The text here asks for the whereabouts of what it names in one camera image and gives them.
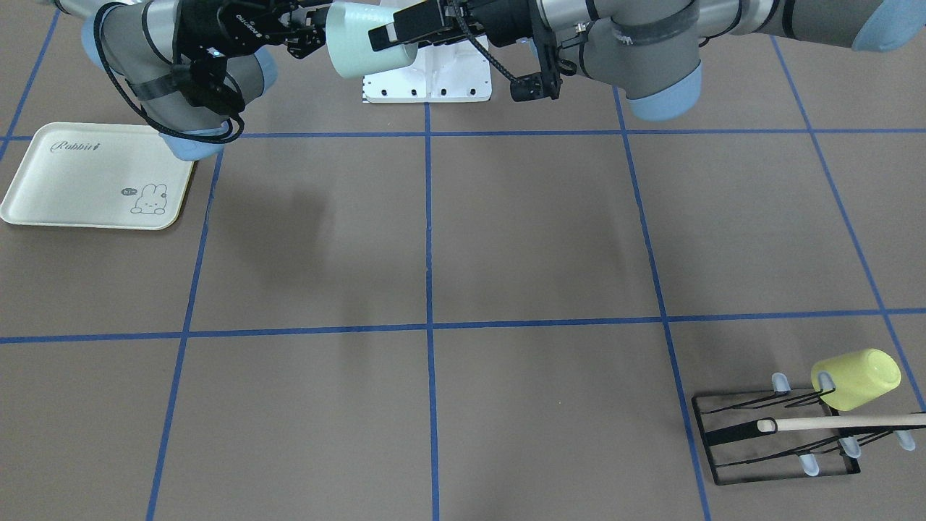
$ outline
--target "black cable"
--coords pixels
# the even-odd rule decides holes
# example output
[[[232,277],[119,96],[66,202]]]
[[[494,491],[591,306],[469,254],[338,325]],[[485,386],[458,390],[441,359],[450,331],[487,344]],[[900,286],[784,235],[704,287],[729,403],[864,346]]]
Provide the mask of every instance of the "black cable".
[[[151,116],[148,116],[148,113],[144,110],[144,107],[136,106],[129,98],[129,95],[125,92],[125,89],[122,88],[122,85],[119,84],[119,80],[116,79],[116,75],[113,73],[112,66],[109,65],[109,60],[106,58],[106,52],[103,49],[103,20],[106,19],[106,15],[109,11],[115,7],[125,6],[121,2],[111,2],[100,7],[96,11],[96,18],[94,19],[94,43],[96,44],[96,52],[100,56],[100,63],[103,65],[103,71],[106,73],[106,76],[109,77],[109,81],[112,82],[113,86],[116,87],[116,90],[119,92],[119,95],[122,96],[122,99],[126,102],[127,105],[132,109],[133,112],[138,114],[144,122],[148,123],[152,128],[158,132],[169,135],[171,137],[177,137],[180,139],[188,139],[190,141],[196,141],[199,143],[209,143],[211,145],[227,145],[235,139],[241,136],[244,132],[244,121],[241,119],[241,116],[238,114],[232,114],[227,120],[222,124],[223,126],[228,127],[224,133],[215,136],[203,136],[196,135],[191,133],[182,133],[174,129],[171,129],[157,121],[155,121]],[[232,121],[238,123],[238,129],[232,131],[234,126]]]
[[[724,34],[736,29],[736,26],[739,25],[741,21],[743,21],[743,0],[740,0],[739,2],[739,7],[737,7],[736,9],[736,18],[733,19],[733,23],[731,23],[730,26],[724,29],[723,31],[718,32],[717,34],[713,36],[705,36],[704,42],[701,42],[697,46],[703,47],[707,45],[708,43],[710,43],[710,41],[713,40],[714,38],[720,38]]]
[[[66,15],[71,15],[70,11],[68,11],[67,9],[65,9],[65,8],[61,5],[61,0],[55,0],[55,7],[57,7],[58,10],[61,11],[62,13],[66,14]]]
[[[579,67],[582,68],[582,74],[584,74],[585,77],[586,77],[586,78],[589,78],[589,79],[592,78],[592,75],[589,74],[589,73],[588,73],[588,70],[585,68],[585,44],[588,43],[587,38],[588,38],[589,36],[591,36],[591,34],[592,34],[592,28],[594,27],[594,25],[595,25],[595,23],[596,23],[597,21],[598,21],[598,20],[594,19],[594,20],[591,21],[591,23],[588,24],[588,26],[585,27],[585,38],[586,38],[586,41],[584,41],[584,42],[582,42],[581,44],[579,44]]]
[[[454,18],[457,20],[457,25],[460,26],[460,30],[463,31],[463,34],[466,35],[467,40],[469,40],[472,46],[476,47],[476,50],[479,51],[479,53],[483,55],[485,59],[489,60],[489,63],[492,64],[492,66],[495,67],[499,72],[501,72],[502,75],[505,76],[505,78],[507,78],[510,82],[521,83],[521,80],[517,76],[508,71],[508,69],[506,69],[505,66],[502,65],[500,61],[498,61],[498,59],[489,54],[489,51],[486,50],[486,48],[483,47],[478,40],[476,40],[476,36],[472,33],[472,31],[469,30],[469,25],[466,22],[466,18],[463,17],[463,8],[460,7],[459,0],[449,0],[449,2],[450,6],[454,9]]]
[[[151,50],[155,53],[155,56],[161,58],[161,61],[170,65],[170,60],[161,54],[160,49],[157,48],[154,39],[151,37],[151,31],[148,27],[148,10],[150,8],[151,2],[148,2],[144,5],[144,10],[142,11],[142,32],[144,32],[144,39],[148,42],[148,46],[151,47]]]

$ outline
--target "brown floor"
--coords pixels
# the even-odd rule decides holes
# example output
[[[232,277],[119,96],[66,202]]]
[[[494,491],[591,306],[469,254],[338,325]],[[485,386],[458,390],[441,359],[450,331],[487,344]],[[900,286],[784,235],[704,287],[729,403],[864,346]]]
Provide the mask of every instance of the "brown floor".
[[[139,123],[53,13],[0,6],[4,192],[48,122]],[[926,35],[775,45],[711,43],[665,124],[583,79],[365,105],[275,49],[169,229],[0,222],[0,519],[921,519],[922,450],[718,487],[692,427],[869,347],[864,411],[923,408]]]

